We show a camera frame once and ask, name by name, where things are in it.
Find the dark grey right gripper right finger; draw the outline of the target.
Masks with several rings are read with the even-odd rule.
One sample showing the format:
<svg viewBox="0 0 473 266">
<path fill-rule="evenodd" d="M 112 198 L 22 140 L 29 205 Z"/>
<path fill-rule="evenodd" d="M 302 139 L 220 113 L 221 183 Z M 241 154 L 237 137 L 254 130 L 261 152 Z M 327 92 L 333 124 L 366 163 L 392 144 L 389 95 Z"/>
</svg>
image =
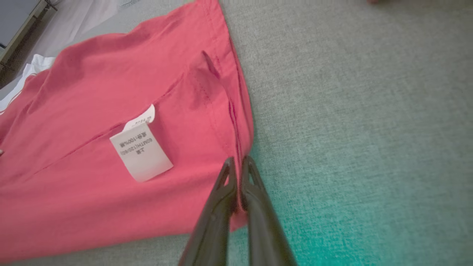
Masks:
<svg viewBox="0 0 473 266">
<path fill-rule="evenodd" d="M 296 266 L 295 256 L 250 156 L 242 162 L 241 200 L 247 212 L 249 265 Z"/>
</svg>

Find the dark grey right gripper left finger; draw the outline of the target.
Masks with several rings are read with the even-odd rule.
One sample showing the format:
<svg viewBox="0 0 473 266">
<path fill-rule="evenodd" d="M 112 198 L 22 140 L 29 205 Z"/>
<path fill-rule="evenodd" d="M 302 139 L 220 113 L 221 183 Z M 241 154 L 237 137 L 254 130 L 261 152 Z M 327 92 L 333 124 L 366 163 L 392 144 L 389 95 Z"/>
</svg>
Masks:
<svg viewBox="0 0 473 266">
<path fill-rule="evenodd" d="M 180 266 L 225 266 L 230 218 L 237 205 L 234 158 L 225 160 L 179 261 Z"/>
</svg>

